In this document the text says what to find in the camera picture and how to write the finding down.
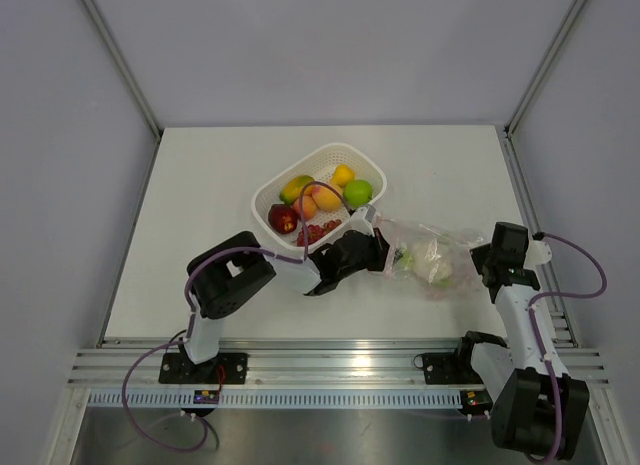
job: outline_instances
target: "metal floor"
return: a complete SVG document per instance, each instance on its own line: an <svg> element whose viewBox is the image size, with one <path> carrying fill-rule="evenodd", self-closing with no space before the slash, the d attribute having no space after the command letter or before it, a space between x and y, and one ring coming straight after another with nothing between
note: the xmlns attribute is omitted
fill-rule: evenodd
<svg viewBox="0 0 640 465"><path fill-rule="evenodd" d="M141 424L171 413L137 409ZM235 410L207 417L220 437L193 454L175 454L135 434L121 409L90 408L85 414L73 465L524 465L523 455L500 450L485 420L467 423L452 411L410 410ZM591 419L572 462L605 464ZM158 425L151 434L175 446L190 446L201 428L187 419Z"/></svg>

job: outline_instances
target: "metal frame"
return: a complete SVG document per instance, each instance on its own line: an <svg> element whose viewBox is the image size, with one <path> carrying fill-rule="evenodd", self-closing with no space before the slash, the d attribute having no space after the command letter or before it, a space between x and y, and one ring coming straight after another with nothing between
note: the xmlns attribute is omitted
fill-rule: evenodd
<svg viewBox="0 0 640 465"><path fill-rule="evenodd" d="M79 1L95 25L118 72L159 144L163 130L129 69L98 5L95 0ZM589 0L572 2L509 123L505 128L497 127L518 205L525 224L531 230L540 230L540 224L522 165L514 149L513 135L552 71L559 53L566 46L578 18L588 3ZM129 244L154 162L155 156L147 171ZM126 255L114 286L105 328L125 259ZM544 286L548 289L558 289L558 280L553 268L547 266L541 271ZM559 355L572 376L587 381L589 385L592 395L591 414L608 463L631 464L630 455L625 448L626 437L616 420L609 382L598 351L577 348L576 331L561 299L551 302L551 317L557 334L555 345ZM103 341L105 328L100 335L98 344L100 348L80 350L78 353L65 396L66 411L59 424L57 438L50 450L47 463L56 465L69 463L86 407L88 405L110 406L118 402L122 379L134 360L149 348L162 343L160 338ZM229 404L223 403L221 406L358 408L359 400L369 400L366 408L372 406L374 408L457 408L459 404L455 399L446 397L454 397L461 387L429 387L424 384L422 372L414 368L413 363L413 358L418 353L451 351L455 345L455 340L224 341L221 343L221 349L243 350L249 353L250 358L247 384L226 387L230 397ZM158 354L150 357L132 375L130 383L132 405L157 407L168 404L175 407L176 403L182 403L193 393L193 389L189 387L158 386L160 360L161 357ZM386 398L376 402L376 397ZM307 400L314 400L314 403L307 403Z"/></svg>
<svg viewBox="0 0 640 465"><path fill-rule="evenodd" d="M113 32L109 28L109 24L104 18L104 14L98 7L96 0L79 0L79 2L82 5L82 8L87 13L89 20L95 26L100 40L106 47L109 56L113 60L118 74L120 75L120 77L122 77L125 87L131 94L133 101L140 110L140 113L147 123L149 130L151 130L151 133L156 140L156 144L160 143L163 132L162 127L158 123L158 120L153 113L149 102L144 96L144 93L142 93L142 90L140 89L135 76L131 72L129 65L127 65L127 61L125 60L124 55L120 50L120 47L118 46L118 42L116 42Z"/></svg>
<svg viewBox="0 0 640 465"><path fill-rule="evenodd" d="M547 76L551 72L553 65L556 63L560 52L566 46L571 32L575 29L578 19L584 12L589 1L590 0L573 0L569 6L567 13L560 23L560 27L558 27L558 30L547 47L547 50L545 51L540 64L536 68L531 81L527 85L520 102L518 102L513 115L509 119L506 130L510 138L517 130L518 126L522 122L522 118L527 113L527 110L544 85Z"/></svg>

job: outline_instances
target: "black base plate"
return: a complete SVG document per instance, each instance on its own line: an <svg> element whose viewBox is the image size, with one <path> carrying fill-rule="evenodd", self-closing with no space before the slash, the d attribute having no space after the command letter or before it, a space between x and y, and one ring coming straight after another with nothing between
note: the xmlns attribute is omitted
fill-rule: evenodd
<svg viewBox="0 0 640 465"><path fill-rule="evenodd" d="M158 381L171 385L217 385L219 365L225 371L225 385L244 385L247 379L246 353L219 353L208 362L194 365L181 353L166 353Z"/></svg>
<svg viewBox="0 0 640 465"><path fill-rule="evenodd" d="M482 380L470 367L460 365L455 353L424 353L422 371L427 385L477 385Z"/></svg>

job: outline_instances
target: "apple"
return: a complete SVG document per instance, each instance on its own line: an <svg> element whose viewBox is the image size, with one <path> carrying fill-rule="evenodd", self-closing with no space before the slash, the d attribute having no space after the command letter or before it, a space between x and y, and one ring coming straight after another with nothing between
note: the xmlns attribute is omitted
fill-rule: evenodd
<svg viewBox="0 0 640 465"><path fill-rule="evenodd" d="M271 205L268 220L271 228L283 235L293 232L298 226L298 214L289 205Z"/></svg>

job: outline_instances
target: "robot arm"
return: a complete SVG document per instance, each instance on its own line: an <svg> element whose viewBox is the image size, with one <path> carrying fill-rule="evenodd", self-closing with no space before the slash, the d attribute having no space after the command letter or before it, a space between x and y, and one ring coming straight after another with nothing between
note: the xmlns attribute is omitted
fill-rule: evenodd
<svg viewBox="0 0 640 465"><path fill-rule="evenodd" d="M528 247L526 228L497 223L491 244L471 252L504 322L509 349L473 343L470 365L494 402L491 429L498 447L546 456L560 434L555 458L569 460L582 429L589 390L585 382L569 376L546 325L535 318L536 305L532 308L530 302L540 285L535 273L524 268ZM560 391L560 403L554 399L554 388ZM557 416L562 417L560 431Z"/></svg>
<svg viewBox="0 0 640 465"><path fill-rule="evenodd" d="M192 276L206 260L210 263L200 270L188 291L191 302L197 306L189 340L181 350L182 355L186 355L186 364L183 362L179 368L186 367L189 370L186 375L190 377L193 367L211 368L218 356L224 317L241 307L276 275L290 288L317 296L334 290L341 280L359 270L383 270L389 244L374 228L377 216L372 206L361 207L351 217L350 230L333 244L320 247L305 261L283 260L283 257L276 260L278 257L272 252L260 249L250 232L239 233L194 259L188 266ZM469 332L456 352L448 354L451 358L442 358L443 354L439 354L441 357L436 360L440 362L435 363L446 362L443 369L447 371L443 375L447 379L455 375L449 371L454 363L453 368L461 371L458 377L463 377L454 383L481 380L485 384L494 402L492 436L498 447L547 455L557 442L559 415L556 412L561 410L560 442L555 457L568 460L575 452L589 392L584 382L569 376L547 327L537 325L535 310L532 315L530 302L540 285L535 273L525 268L528 248L526 228L498 223L491 243L471 252L476 270L504 321L510 348L500 337ZM259 251L267 258L247 251ZM213 259L216 254L224 258ZM233 275L229 263L239 269L239 273ZM550 377L549 370L553 370L555 376ZM559 403L553 398L558 390Z"/></svg>
<svg viewBox="0 0 640 465"><path fill-rule="evenodd" d="M206 265L194 278L189 290L195 315L184 352L193 364L210 361L218 355L223 319L244 305L274 277L287 287L308 296L334 290L345 278L360 270L382 271L389 244L374 228L380 214L371 205L353 212L348 230L332 244L324 245L305 261L282 260L269 253L232 249L259 250L251 232L241 232L196 257L187 266L189 275L216 254L229 251L224 258ZM238 273L233 275L229 265Z"/></svg>

